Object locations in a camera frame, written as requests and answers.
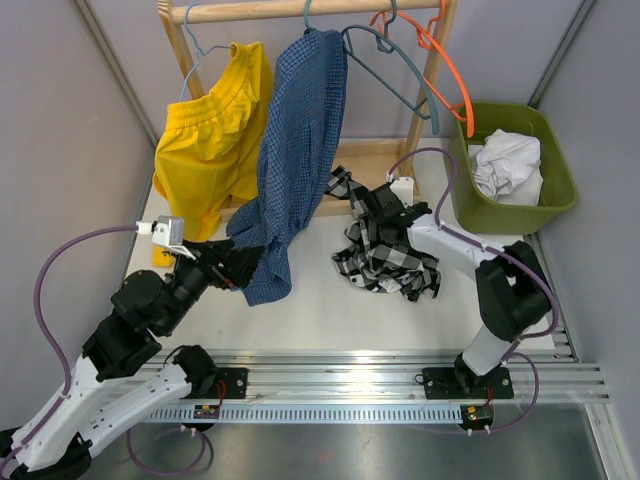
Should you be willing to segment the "grey blue hanger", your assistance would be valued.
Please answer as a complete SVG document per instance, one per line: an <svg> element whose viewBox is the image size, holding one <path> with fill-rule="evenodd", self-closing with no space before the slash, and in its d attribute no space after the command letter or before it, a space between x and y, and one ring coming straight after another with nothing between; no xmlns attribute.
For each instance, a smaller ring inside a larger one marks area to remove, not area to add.
<svg viewBox="0 0 640 480"><path fill-rule="evenodd" d="M441 122L434 89L427 82L426 76L419 70L410 56L390 37L390 26L400 17L400 10L396 1L391 1L391 14L382 22L382 31L364 24L352 24L341 31L347 55L361 66L367 73L383 85L406 106L418 119L429 121L434 135L440 133ZM401 74L409 74L417 82L418 99L411 101L398 90L391 80L390 73L385 73L375 65L371 65L364 57L356 52L352 40L353 34L367 34L375 41L375 47L381 55L392 58L392 65L398 67Z"/></svg>

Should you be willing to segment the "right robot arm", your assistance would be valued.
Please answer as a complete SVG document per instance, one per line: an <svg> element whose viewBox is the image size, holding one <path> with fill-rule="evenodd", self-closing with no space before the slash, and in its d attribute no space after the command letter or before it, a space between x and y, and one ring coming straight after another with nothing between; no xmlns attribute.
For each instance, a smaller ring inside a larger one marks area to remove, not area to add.
<svg viewBox="0 0 640 480"><path fill-rule="evenodd" d="M424 202L410 206L390 184L364 196L373 219L415 251L428 253L475 282L482 326L451 367L422 370L430 400L511 399L511 377L504 366L521 336L557 308L538 258L523 241L486 242L446 224Z"/></svg>

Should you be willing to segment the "orange hanger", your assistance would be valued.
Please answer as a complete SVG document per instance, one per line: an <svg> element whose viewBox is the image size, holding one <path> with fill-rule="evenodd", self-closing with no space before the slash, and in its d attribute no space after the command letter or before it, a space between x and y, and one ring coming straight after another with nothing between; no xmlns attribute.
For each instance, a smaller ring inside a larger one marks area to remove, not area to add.
<svg viewBox="0 0 640 480"><path fill-rule="evenodd" d="M459 69L447 51L453 20L457 13L457 1L436 1L437 12L426 23L421 23L412 15L399 9L387 9L376 12L369 26L376 28L384 37L389 38L389 27L393 19L401 19L415 31L416 45L427 53L423 71L428 92L459 122L466 126L468 136L476 130L476 118L472 99ZM445 66L454 79L462 97L462 102L451 103L436 86L439 69Z"/></svg>

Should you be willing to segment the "black white checked shirt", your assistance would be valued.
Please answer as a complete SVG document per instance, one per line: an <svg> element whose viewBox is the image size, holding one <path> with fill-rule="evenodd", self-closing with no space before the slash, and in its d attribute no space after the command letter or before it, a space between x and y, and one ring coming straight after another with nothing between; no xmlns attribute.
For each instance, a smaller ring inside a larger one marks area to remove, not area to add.
<svg viewBox="0 0 640 480"><path fill-rule="evenodd" d="M413 249L398 224L381 219L375 193L353 179L343 166L334 169L325 189L331 197L347 200L353 220L343 230L348 245L331 254L337 272L352 285L372 293L400 293L416 302L441 287L439 259Z"/></svg>

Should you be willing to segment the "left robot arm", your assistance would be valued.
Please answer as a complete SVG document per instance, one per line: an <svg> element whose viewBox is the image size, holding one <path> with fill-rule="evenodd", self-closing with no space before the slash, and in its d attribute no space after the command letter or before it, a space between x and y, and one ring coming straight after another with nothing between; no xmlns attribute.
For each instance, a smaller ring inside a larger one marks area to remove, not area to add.
<svg viewBox="0 0 640 480"><path fill-rule="evenodd" d="M247 286L264 251L231 240L189 242L172 272L130 274L55 396L22 427L2 431L2 462L16 464L10 478L78 479L106 446L161 406L219 391L214 360L203 347L187 345L141 386L107 400L161 351L160 338L207 289Z"/></svg>

